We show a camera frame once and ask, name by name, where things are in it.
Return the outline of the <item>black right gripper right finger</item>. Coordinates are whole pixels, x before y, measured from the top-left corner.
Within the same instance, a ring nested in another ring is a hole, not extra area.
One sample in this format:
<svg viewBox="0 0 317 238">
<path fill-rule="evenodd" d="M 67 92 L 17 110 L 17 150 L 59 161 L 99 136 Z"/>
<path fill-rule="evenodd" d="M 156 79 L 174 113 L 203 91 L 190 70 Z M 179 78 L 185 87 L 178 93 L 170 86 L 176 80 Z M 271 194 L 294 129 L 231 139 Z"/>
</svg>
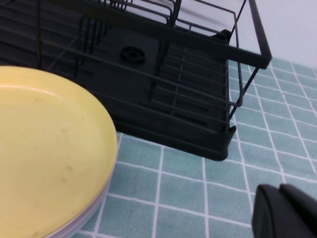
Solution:
<svg viewBox="0 0 317 238">
<path fill-rule="evenodd" d="M 279 190 L 290 202 L 301 221 L 317 237 L 317 200 L 291 184 L 281 184 Z"/>
</svg>

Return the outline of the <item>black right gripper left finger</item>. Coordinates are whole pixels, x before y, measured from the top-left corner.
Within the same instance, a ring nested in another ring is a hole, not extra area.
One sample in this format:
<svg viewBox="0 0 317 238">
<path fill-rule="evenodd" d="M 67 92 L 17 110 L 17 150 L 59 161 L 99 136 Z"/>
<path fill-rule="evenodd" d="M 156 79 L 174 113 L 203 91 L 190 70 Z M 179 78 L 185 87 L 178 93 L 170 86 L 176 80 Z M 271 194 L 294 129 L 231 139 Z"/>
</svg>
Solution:
<svg viewBox="0 0 317 238">
<path fill-rule="evenodd" d="M 252 216 L 252 229 L 255 238 L 286 237 L 284 221 L 289 204 L 282 193 L 274 186 L 260 184 L 256 190 Z"/>
</svg>

